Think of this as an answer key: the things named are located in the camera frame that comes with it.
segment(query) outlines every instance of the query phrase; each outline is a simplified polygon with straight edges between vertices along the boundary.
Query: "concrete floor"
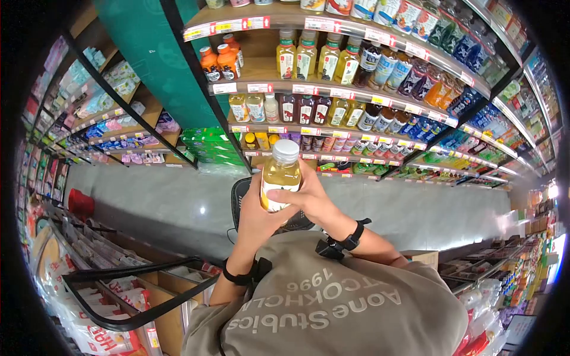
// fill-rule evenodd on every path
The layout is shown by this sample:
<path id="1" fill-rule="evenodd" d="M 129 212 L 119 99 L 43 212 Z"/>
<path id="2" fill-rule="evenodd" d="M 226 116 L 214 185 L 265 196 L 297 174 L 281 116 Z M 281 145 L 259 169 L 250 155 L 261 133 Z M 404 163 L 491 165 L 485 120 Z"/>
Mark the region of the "concrete floor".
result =
<path id="1" fill-rule="evenodd" d="M 199 174 L 192 168 L 74 165 L 71 188 L 95 199 L 94 218 L 172 251 L 223 260 L 232 244 L 230 192 L 247 175 Z M 445 250 L 500 235 L 507 193 L 467 187 L 321 177 L 332 201 L 400 251 Z M 235 231 L 229 236 L 234 240 Z"/>

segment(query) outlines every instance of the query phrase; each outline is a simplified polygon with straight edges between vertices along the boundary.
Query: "beige t-shirt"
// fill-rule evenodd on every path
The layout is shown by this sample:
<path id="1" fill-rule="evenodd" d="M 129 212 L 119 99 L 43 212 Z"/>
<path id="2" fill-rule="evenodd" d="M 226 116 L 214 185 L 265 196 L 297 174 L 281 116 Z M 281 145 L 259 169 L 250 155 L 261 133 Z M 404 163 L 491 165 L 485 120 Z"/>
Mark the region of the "beige t-shirt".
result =
<path id="1" fill-rule="evenodd" d="M 258 251 L 273 269 L 251 300 L 192 311 L 182 355 L 451 356 L 467 312 L 437 271 L 315 252 L 321 232 L 276 235 Z"/>

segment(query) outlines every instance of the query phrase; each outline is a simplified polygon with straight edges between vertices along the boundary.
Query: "teal wall panel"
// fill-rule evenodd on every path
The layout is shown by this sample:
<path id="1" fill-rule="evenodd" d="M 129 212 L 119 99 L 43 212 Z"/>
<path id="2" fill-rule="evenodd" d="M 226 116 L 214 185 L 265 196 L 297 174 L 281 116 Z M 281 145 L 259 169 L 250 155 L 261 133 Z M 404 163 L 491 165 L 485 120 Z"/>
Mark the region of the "teal wall panel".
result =
<path id="1" fill-rule="evenodd" d="M 174 39 L 159 0 L 93 0 L 109 36 L 142 82 L 183 128 L 215 127 L 219 122 Z M 198 12 L 195 0 L 178 0 L 186 23 Z M 186 44 L 209 46 L 207 38 Z M 219 98 L 224 113 L 227 97 Z"/>

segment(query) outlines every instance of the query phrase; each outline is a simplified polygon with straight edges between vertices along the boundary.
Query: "red bucket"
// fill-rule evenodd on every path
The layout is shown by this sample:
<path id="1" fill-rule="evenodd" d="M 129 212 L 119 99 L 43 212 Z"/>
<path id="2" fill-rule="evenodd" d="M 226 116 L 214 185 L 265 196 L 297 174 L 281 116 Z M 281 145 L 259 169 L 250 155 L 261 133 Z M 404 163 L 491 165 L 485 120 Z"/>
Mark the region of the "red bucket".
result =
<path id="1" fill-rule="evenodd" d="M 67 200 L 67 207 L 73 214 L 90 218 L 93 216 L 95 201 L 88 195 L 81 193 L 80 190 L 72 188 L 70 191 L 70 196 Z"/>

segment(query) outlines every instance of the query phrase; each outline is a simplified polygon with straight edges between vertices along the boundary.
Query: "person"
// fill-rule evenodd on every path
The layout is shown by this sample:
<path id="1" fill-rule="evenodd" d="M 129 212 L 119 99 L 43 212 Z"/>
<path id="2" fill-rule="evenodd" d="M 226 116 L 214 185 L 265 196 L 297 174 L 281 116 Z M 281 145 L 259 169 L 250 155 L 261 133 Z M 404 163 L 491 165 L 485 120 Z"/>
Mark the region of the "person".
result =
<path id="1" fill-rule="evenodd" d="M 251 296 L 221 273 L 209 306 L 192 310 L 182 355 L 451 356 L 467 312 L 433 268 L 408 262 L 366 228 L 340 261 L 315 252 L 325 238 L 320 231 L 272 236 L 299 209 L 337 241 L 358 227 L 327 197 L 315 171 L 299 163 L 299 191 L 267 193 L 290 204 L 275 213 L 260 205 L 261 173 L 252 177 L 226 270 L 247 275 L 260 257 L 272 269 Z"/>

